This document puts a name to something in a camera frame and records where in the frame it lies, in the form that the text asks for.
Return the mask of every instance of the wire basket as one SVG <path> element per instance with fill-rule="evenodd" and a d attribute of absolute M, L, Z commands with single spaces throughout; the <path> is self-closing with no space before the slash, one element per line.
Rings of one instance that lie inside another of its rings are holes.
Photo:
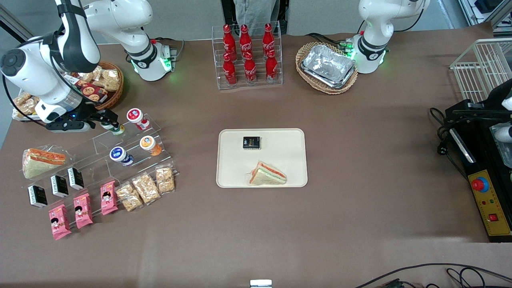
<path fill-rule="evenodd" d="M 332 87 L 329 87 L 327 84 L 323 83 L 322 81 L 320 81 L 320 80 L 316 79 L 315 77 L 302 71 L 302 69 L 301 69 L 302 61 L 304 60 L 304 58 L 306 58 L 308 56 L 311 49 L 316 45 L 325 45 L 325 46 L 329 47 L 330 49 L 332 49 L 332 51 L 342 54 L 342 55 L 345 55 L 345 53 L 343 51 L 341 51 L 340 49 L 338 49 L 330 44 L 321 43 L 321 42 L 308 43 L 308 44 L 302 46 L 302 48 L 300 48 L 298 50 L 297 55 L 295 56 L 295 68 L 297 69 L 297 72 L 302 77 L 302 79 L 304 79 L 309 85 L 311 85 L 311 87 L 317 89 L 318 91 L 324 92 L 329 95 L 338 95 L 338 94 L 342 94 L 343 92 L 346 92 L 352 85 L 354 85 L 354 82 L 357 79 L 357 67 L 356 67 L 356 70 L 354 71 L 354 73 L 352 73 L 352 76 L 350 76 L 347 83 L 345 83 L 345 85 L 341 89 L 333 89 Z"/>
<path fill-rule="evenodd" d="M 121 69 L 112 63 L 101 61 L 98 65 L 104 70 L 116 69 L 117 76 L 119 77 L 119 89 L 117 89 L 117 91 L 115 92 L 109 92 L 109 99 L 105 103 L 96 106 L 96 109 L 103 110 L 107 108 L 112 108 L 121 98 L 121 95 L 123 94 L 124 76 Z"/>
<path fill-rule="evenodd" d="M 512 78 L 512 38 L 476 40 L 451 65 L 464 99 L 477 103 L 495 87 Z"/>

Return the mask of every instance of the acrylic bottle rack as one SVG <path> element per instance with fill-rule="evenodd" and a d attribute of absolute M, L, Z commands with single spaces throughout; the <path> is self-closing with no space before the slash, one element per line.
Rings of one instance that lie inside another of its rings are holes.
<path fill-rule="evenodd" d="M 241 87 L 257 87 L 268 85 L 282 85 L 283 84 L 283 56 L 281 45 L 281 27 L 279 22 L 271 22 L 274 29 L 274 50 L 275 59 L 278 62 L 278 77 L 274 83 L 268 83 L 266 79 L 265 60 L 263 59 L 263 35 L 265 34 L 265 23 L 257 23 L 254 25 L 250 37 L 252 39 L 252 59 L 256 63 L 256 83 L 248 85 L 245 81 L 244 61 L 242 60 L 242 51 L 240 50 L 240 27 L 238 25 L 231 25 L 231 33 L 234 37 L 235 46 L 237 48 L 237 60 L 233 62 L 237 75 L 237 84 L 233 87 L 228 86 L 226 77 L 224 76 L 224 30 L 223 26 L 212 26 L 211 28 L 211 43 L 214 48 L 214 61 L 215 71 L 217 76 L 217 87 L 219 90 L 235 89 Z"/>
<path fill-rule="evenodd" d="M 135 124 L 127 122 L 124 124 L 125 131 L 121 135 L 116 136 L 110 131 L 106 131 L 78 146 L 68 149 L 69 157 L 63 166 L 31 179 L 26 179 L 23 171 L 20 170 L 22 188 L 25 191 L 32 185 L 44 188 L 48 205 L 40 208 L 40 210 L 48 212 L 50 209 L 64 204 L 68 211 L 71 227 L 75 226 L 75 222 L 72 221 L 75 219 L 73 198 L 83 193 L 89 193 L 93 216 L 97 215 L 101 211 L 100 187 L 103 184 L 114 180 L 116 181 L 116 186 L 118 186 L 120 183 L 130 180 L 141 172 L 147 172 L 155 179 L 154 167 L 156 165 L 172 163 L 172 158 L 165 149 L 158 134 L 160 127 L 148 114 L 145 114 L 145 117 L 151 123 L 150 127 L 146 130 L 139 130 Z M 139 146 L 139 141 L 143 136 L 152 136 L 162 147 L 162 152 L 157 156 L 152 156 L 148 151 L 143 150 Z M 123 147 L 127 153 L 133 155 L 134 163 L 132 165 L 124 167 L 121 163 L 110 159 L 110 150 L 116 146 Z M 60 198 L 53 195 L 50 177 L 53 175 L 61 176 L 69 184 L 67 170 L 70 167 L 74 167 L 82 173 L 84 189 L 75 190 L 68 185 L 69 196 Z"/>

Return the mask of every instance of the red glass bottle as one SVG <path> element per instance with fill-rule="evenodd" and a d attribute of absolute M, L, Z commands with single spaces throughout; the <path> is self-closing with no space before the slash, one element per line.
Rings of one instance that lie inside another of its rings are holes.
<path fill-rule="evenodd" d="M 274 49 L 268 51 L 265 68 L 267 69 L 267 82 L 271 84 L 275 83 L 278 79 L 278 61 L 275 59 Z"/>
<path fill-rule="evenodd" d="M 274 49 L 274 35 L 272 34 L 272 24 L 265 24 L 265 34 L 263 35 L 263 59 L 267 59 L 268 51 Z"/>
<path fill-rule="evenodd" d="M 224 50 L 226 50 L 226 53 L 229 53 L 229 58 L 231 61 L 237 60 L 237 47 L 234 44 L 234 38 L 231 34 L 231 28 L 228 24 L 224 25 Z"/>
<path fill-rule="evenodd" d="M 224 75 L 226 76 L 227 85 L 233 87 L 237 84 L 237 74 L 234 70 L 234 64 L 231 61 L 229 53 L 224 53 Z"/>
<path fill-rule="evenodd" d="M 252 52 L 247 52 L 245 56 L 247 57 L 244 64 L 245 79 L 248 85 L 254 85 L 256 84 L 256 63 L 252 60 Z"/>
<path fill-rule="evenodd" d="M 244 24 L 240 27 L 240 31 L 242 32 L 240 36 L 240 50 L 242 50 L 242 58 L 247 59 L 247 53 L 252 54 L 252 40 L 248 33 L 249 28 Z"/>

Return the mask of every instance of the table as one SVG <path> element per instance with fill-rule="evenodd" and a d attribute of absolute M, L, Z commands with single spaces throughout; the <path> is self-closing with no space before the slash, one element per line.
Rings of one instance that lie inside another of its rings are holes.
<path fill-rule="evenodd" d="M 135 74 L 118 45 L 101 46 L 102 59 L 125 73 L 127 93 L 114 111 L 139 107 L 158 121 L 180 171 L 177 192 L 55 241 L 47 214 L 19 188 L 22 152 L 47 143 L 70 148 L 103 131 L 52 134 L 13 123 L 0 151 L 0 283 L 247 287 L 270 278 L 275 287 L 354 287 L 424 262 L 510 275 L 510 244 L 487 243 L 466 181 L 436 154 L 437 124 L 428 117 L 429 107 L 460 100 L 449 64 L 491 36 L 490 25 L 396 33 L 381 67 L 339 96 L 313 90 L 295 71 L 308 37 L 283 37 L 282 87 L 222 92 L 209 41 L 187 42 L 176 72 L 154 83 Z M 234 128 L 302 129 L 308 184 L 219 188 L 218 135 Z M 443 268 L 396 276 L 449 284 Z"/>

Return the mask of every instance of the small black package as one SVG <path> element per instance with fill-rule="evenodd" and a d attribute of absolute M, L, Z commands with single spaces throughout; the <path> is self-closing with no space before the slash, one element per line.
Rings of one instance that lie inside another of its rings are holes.
<path fill-rule="evenodd" d="M 30 205 L 42 208 L 48 205 L 48 201 L 46 201 L 45 190 L 39 186 L 32 185 L 28 188 L 29 197 L 30 197 Z"/>
<path fill-rule="evenodd" d="M 244 144 L 242 146 L 244 150 L 259 150 L 260 138 L 259 137 L 244 137 Z"/>
<path fill-rule="evenodd" d="M 77 169 L 71 167 L 68 169 L 69 186 L 76 190 L 83 189 L 83 178 L 82 173 Z"/>
<path fill-rule="evenodd" d="M 58 197 L 66 197 L 69 195 L 68 192 L 68 184 L 66 183 L 66 179 L 57 175 L 53 175 L 50 177 L 52 181 L 52 194 Z"/>

